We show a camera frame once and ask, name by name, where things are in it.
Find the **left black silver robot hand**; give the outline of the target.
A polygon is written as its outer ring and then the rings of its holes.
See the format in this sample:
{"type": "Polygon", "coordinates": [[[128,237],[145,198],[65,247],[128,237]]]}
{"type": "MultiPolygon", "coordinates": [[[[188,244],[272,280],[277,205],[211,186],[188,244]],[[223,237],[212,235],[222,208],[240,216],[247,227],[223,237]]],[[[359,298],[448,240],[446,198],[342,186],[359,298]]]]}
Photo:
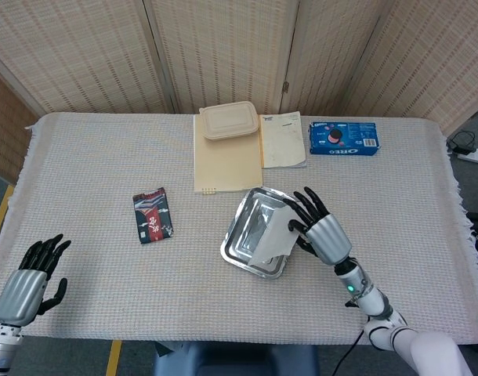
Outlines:
{"type": "Polygon", "coordinates": [[[13,271],[0,295],[0,324],[25,327],[59,305],[67,292],[67,278],[62,278],[54,296],[45,300],[48,282],[63,253],[70,247],[60,233],[46,241],[32,244],[18,269],[13,271]]]}

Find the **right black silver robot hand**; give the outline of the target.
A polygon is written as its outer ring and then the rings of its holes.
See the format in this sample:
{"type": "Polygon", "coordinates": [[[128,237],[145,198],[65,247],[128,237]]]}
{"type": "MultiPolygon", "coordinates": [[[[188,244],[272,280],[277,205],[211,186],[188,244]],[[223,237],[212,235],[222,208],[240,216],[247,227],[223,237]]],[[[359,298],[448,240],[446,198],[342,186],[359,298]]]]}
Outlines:
{"type": "Polygon", "coordinates": [[[296,201],[283,199],[298,216],[288,221],[288,230],[299,234],[296,243],[301,249],[317,256],[326,265],[336,266],[349,257],[352,244],[318,195],[308,186],[304,191],[306,195],[298,191],[293,193],[296,201]]]}

